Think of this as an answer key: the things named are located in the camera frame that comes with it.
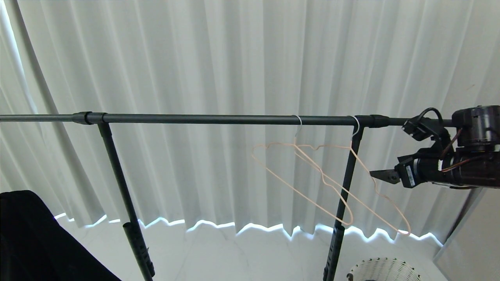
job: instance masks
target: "wire hanger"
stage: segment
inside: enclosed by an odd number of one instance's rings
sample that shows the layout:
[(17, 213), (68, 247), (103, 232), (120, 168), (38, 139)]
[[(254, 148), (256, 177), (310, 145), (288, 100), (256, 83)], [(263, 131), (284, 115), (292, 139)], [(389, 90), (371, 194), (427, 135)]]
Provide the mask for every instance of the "wire hanger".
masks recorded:
[[(387, 220), (385, 220), (379, 214), (377, 214), (373, 209), (371, 209), (365, 203), (363, 203), (360, 199), (358, 199), (349, 190), (347, 190), (341, 184), (339, 184), (338, 182), (336, 182), (335, 180), (333, 180), (331, 177), (329, 177), (328, 175), (326, 175), (323, 172), (322, 168), (313, 159), (311, 159), (311, 157), (309, 157), (309, 155), (307, 153), (305, 153), (301, 149), (301, 148), (310, 148), (313, 151), (317, 151), (320, 148), (333, 147), (333, 148), (341, 148), (341, 149), (349, 150), (354, 155), (354, 157), (356, 158), (356, 160), (361, 164), (362, 168), (366, 171), (366, 173), (368, 175), (370, 175), (370, 170), (365, 166), (365, 164), (363, 163), (363, 161), (361, 161), (361, 159), (359, 158), (359, 156), (354, 152), (354, 150), (352, 148), (353, 142), (351, 141), (350, 144), (349, 144), (349, 146), (340, 146), (340, 145), (333, 145), (333, 144), (322, 144), (322, 145), (319, 145), (319, 146), (316, 146), (316, 147), (314, 147), (312, 145), (309, 145), (309, 144), (298, 144), (297, 145), (297, 136), (298, 136), (299, 132), (301, 131), (303, 124), (302, 124), (302, 119), (300, 118), (300, 116), (298, 116), (298, 115), (293, 115), (293, 116), (296, 116), (298, 118), (298, 120), (300, 121), (300, 125), (297, 128), (297, 132), (295, 133), (295, 137), (293, 138), (293, 143), (270, 142), (268, 144), (258, 144), (258, 145), (254, 146), (252, 148), (252, 151), (251, 151), (252, 158), (259, 165), (261, 165), (262, 167), (264, 167), (271, 175), (275, 176), (278, 180), (280, 180), (281, 182), (283, 182), (286, 186), (288, 186), (289, 188), (291, 188), (294, 192), (298, 193), (304, 199), (306, 199), (307, 201), (309, 201), (310, 203), (312, 203), (313, 205), (315, 205), (318, 209), (320, 209), (323, 212), (327, 213), (329, 216), (333, 217), (335, 220), (341, 222), (342, 224), (345, 224), (347, 226), (352, 225), (353, 221), (354, 221), (354, 215), (353, 215), (353, 212), (352, 212), (351, 208), (347, 204), (346, 200), (341, 196), (340, 191), (337, 188), (335, 188), (335, 186), (340, 187), (342, 190), (346, 191), (352, 198), (354, 198), (356, 201), (358, 201), (359, 203), (361, 203), (361, 205), (363, 205), (365, 208), (367, 208), (377, 218), (379, 218), (384, 223), (386, 223), (390, 228), (392, 228), (393, 230), (395, 230), (396, 232), (398, 232), (401, 235), (409, 236), (411, 234), (411, 232), (412, 232), (412, 229), (410, 227), (410, 223), (408, 222), (408, 220), (405, 217), (405, 215), (403, 214), (403, 212), (398, 208), (398, 206), (396, 205), (396, 203), (394, 203), (394, 201), (392, 199), (390, 199), (389, 197), (387, 197), (384, 194), (380, 194), (378, 186), (377, 186), (377, 181), (375, 180), (375, 178), (373, 178), (372, 176), (370, 176), (371, 180), (373, 181), (373, 188), (375, 189), (375, 193), (378, 196), (380, 196), (380, 197), (388, 200), (394, 206), (394, 208), (397, 210), (397, 212), (401, 215), (402, 219), (404, 220), (404, 222), (406, 224), (406, 227), (408, 229), (407, 231), (399, 230), (397, 227), (395, 227), (392, 224), (390, 224)], [(354, 132), (354, 134), (352, 135), (352, 136), (355, 136), (360, 131), (360, 122), (359, 122), (358, 118), (356, 118), (355, 116), (351, 116), (351, 117), (356, 120), (356, 123), (358, 125), (356, 132)], [(328, 210), (326, 210), (325, 208), (323, 208), (322, 206), (320, 206), (319, 204), (317, 204), (316, 202), (314, 202), (312, 199), (310, 199), (309, 197), (307, 197), (306, 195), (304, 195), (302, 192), (298, 191), (295, 187), (293, 187), (291, 184), (289, 184), (287, 181), (285, 181), (283, 178), (281, 178), (279, 175), (277, 175), (275, 172), (273, 172), (270, 168), (268, 168), (265, 164), (263, 164), (254, 155), (254, 151), (255, 151), (256, 148), (262, 147), (264, 149), (268, 149), (271, 146), (293, 147), (294, 148), (294, 153), (295, 153), (295, 155), (297, 157), (299, 157), (301, 160), (305, 161), (306, 163), (308, 163), (309, 165), (311, 165), (315, 170), (317, 170), (318, 172), (320, 172), (321, 173), (321, 180), (322, 180), (323, 184), (326, 185), (326, 186), (331, 187), (335, 191), (335, 193), (338, 194), (338, 196), (340, 197), (340, 200), (344, 203), (345, 208), (347, 209), (347, 211), (349, 213), (350, 221), (346, 222), (343, 219), (338, 218), (336, 215), (332, 214), (331, 212), (329, 212)], [(326, 179), (328, 179), (329, 181), (331, 181), (335, 186), (332, 185), (332, 184), (327, 183)]]

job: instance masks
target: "perforated basket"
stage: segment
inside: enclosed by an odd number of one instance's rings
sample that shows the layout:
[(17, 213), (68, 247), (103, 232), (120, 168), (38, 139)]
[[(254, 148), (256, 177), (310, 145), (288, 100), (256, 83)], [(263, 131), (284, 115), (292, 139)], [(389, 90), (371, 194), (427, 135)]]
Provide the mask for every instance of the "perforated basket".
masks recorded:
[(420, 274), (406, 261), (376, 257), (356, 264), (347, 274), (348, 281), (421, 281)]

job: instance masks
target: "clothes rack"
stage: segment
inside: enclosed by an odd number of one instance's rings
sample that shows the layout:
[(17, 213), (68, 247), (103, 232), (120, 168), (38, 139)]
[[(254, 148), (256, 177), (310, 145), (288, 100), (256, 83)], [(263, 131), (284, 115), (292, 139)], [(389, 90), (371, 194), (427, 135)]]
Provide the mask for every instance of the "clothes rack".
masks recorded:
[[(152, 281), (155, 275), (153, 263), (148, 254), (148, 248), (139, 226), (139, 220), (132, 203), (132, 198), (125, 181), (120, 159), (115, 148), (110, 123), (135, 124), (234, 124), (234, 125), (323, 125), (323, 126), (353, 126), (352, 150), (358, 153), (365, 128), (382, 128), (387, 126), (402, 126), (407, 118), (392, 118), (383, 115), (352, 116), (300, 116), (296, 115), (192, 115), (192, 114), (112, 114), (104, 112), (84, 111), (74, 114), (10, 114), (0, 115), (1, 122), (73, 122), (83, 125), (97, 124), (111, 163), (114, 176), (123, 198), (130, 222), (123, 224), (132, 252), (142, 276), (146, 281)], [(451, 120), (444, 120), (445, 127), (452, 127)], [(353, 178), (356, 158), (349, 153), (342, 186), (349, 190)], [(342, 190), (341, 196), (347, 200), (348, 193)], [(340, 199), (336, 216), (343, 219), (346, 206)], [(345, 227), (335, 221), (326, 266), (323, 271), (323, 281), (333, 281), (340, 250), (344, 238)]]

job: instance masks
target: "curtain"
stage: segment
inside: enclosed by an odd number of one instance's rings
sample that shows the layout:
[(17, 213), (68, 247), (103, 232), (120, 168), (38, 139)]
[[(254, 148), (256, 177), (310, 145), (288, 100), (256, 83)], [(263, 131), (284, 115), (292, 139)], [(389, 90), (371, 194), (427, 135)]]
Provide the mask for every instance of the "curtain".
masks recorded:
[[(450, 118), (455, 110), (499, 100), (496, 0), (5, 4), (26, 89), (2, 79), (2, 98), (9, 101), (2, 113), (33, 112), (23, 91), (40, 114), (413, 117), (435, 107)], [(10, 72), (7, 67), (2, 62), (2, 74)], [(237, 230), (248, 223), (283, 224), (291, 234), (296, 226), (312, 233), (317, 224), (334, 223), (251, 157), (257, 144), (291, 142), (296, 126), (112, 124), (111, 129), (146, 225), (158, 217), (185, 220), (188, 228), (199, 220), (234, 222)], [(1, 130), (2, 190), (43, 192), (53, 212), (64, 211), (80, 226), (104, 215), (127, 220), (95, 126), (23, 123), (2, 124)], [(297, 142), (345, 146), (351, 130), (304, 126)], [(359, 156), (371, 170), (390, 169), (397, 156), (429, 144), (397, 127), (367, 129)], [(257, 149), (255, 155), (335, 213), (339, 196), (293, 150)], [(326, 148), (311, 156), (342, 182), (348, 151)], [(414, 234), (432, 232), (442, 242), (469, 193), (431, 184), (412, 190), (381, 184), (380, 190), (404, 211)], [(360, 166), (351, 191), (405, 229)], [(361, 204), (348, 202), (354, 225), (365, 235), (381, 228), (395, 236)]]

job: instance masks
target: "black fabric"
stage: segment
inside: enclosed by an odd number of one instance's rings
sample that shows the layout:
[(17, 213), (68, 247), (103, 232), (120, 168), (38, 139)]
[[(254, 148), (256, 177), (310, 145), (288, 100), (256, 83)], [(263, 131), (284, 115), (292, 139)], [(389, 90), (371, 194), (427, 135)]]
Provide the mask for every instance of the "black fabric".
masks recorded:
[(32, 191), (0, 194), (1, 281), (119, 281)]

